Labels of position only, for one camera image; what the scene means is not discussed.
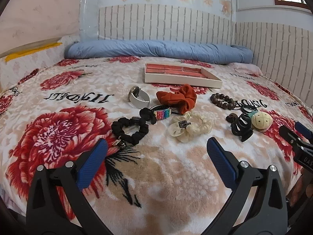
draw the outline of yellow tape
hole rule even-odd
[[[39,48],[23,50],[23,51],[20,51],[17,53],[12,53],[12,54],[7,55],[7,57],[5,58],[5,61],[8,62],[8,61],[13,60],[13,59],[18,58],[18,57],[27,56],[27,55],[36,53],[36,52],[44,50],[44,49],[60,46],[61,44],[62,44],[62,42],[50,43],[50,44],[44,45],[44,46],[39,47]]]

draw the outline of rainbow glitter strip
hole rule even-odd
[[[157,110],[157,111],[154,112],[157,120],[169,118],[171,113],[172,113],[172,109],[171,108],[167,108],[165,110]]]

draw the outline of window sill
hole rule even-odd
[[[309,14],[309,15],[313,16],[312,12],[310,10],[308,10],[308,9],[295,7],[295,6],[287,6],[287,5],[254,6],[254,7],[247,7],[247,8],[237,9],[237,11],[262,10],[262,9],[284,9],[284,10],[290,10],[290,11],[297,11],[297,12],[301,12],[303,14]]]

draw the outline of bedspread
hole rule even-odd
[[[149,94],[151,107],[158,104],[157,91],[180,88],[145,84],[147,62],[204,66],[223,81],[221,89],[194,87],[198,95],[195,110],[213,123],[209,134],[181,143],[168,134],[170,119],[165,119],[149,125],[149,133],[138,145],[125,150],[112,146],[115,138],[111,123],[139,115],[139,110],[127,102],[132,86],[138,85]],[[231,111],[209,100],[216,92],[260,104],[260,109],[273,117],[272,126],[264,133],[255,130],[242,143],[225,120]],[[115,234],[203,232],[231,193],[206,151],[206,142],[213,136],[238,160],[264,169],[276,165],[287,194],[300,175],[300,166],[293,162],[291,147],[279,136],[278,129],[283,124],[294,129],[295,120],[313,128],[313,118],[305,108],[262,76],[222,65],[152,57],[64,60],[34,72],[5,92],[0,98],[0,114],[0,184],[24,213],[38,165],[62,166],[90,150],[99,138],[107,140],[105,161],[83,192]],[[59,188],[58,193],[68,216],[77,223],[63,190]]]

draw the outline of plastic sheet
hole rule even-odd
[[[99,38],[99,0],[80,0],[79,31],[81,41]]]

